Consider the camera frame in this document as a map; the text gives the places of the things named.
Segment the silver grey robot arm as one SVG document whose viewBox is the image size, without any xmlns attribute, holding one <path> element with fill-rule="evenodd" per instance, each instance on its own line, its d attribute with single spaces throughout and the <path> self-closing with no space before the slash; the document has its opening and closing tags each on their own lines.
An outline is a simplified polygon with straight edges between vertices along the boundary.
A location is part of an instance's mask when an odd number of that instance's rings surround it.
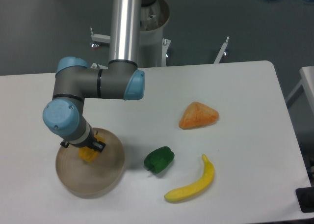
<svg viewBox="0 0 314 224">
<path fill-rule="evenodd" d="M 61 146 L 103 151 L 105 144 L 95 138 L 93 128 L 82 115 L 86 98 L 143 98 L 145 74 L 137 65 L 141 6 L 155 1 L 113 0 L 106 69 L 89 68 L 85 60 L 76 57 L 60 60 L 52 100 L 43 110 L 43 121 L 62 138 Z"/>
</svg>

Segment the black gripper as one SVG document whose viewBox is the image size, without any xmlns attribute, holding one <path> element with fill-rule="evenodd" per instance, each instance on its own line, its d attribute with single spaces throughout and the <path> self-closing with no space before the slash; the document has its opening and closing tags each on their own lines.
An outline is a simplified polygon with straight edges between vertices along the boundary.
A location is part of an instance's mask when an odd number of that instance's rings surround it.
<svg viewBox="0 0 314 224">
<path fill-rule="evenodd" d="M 84 130 L 76 129 L 70 136 L 69 141 L 63 140 L 60 145 L 64 148 L 68 148 L 69 145 L 73 145 L 77 148 L 90 146 L 92 149 L 98 152 L 102 152 L 106 147 L 106 144 L 102 141 L 93 141 L 94 131 L 93 128 L 85 128 Z"/>
</svg>

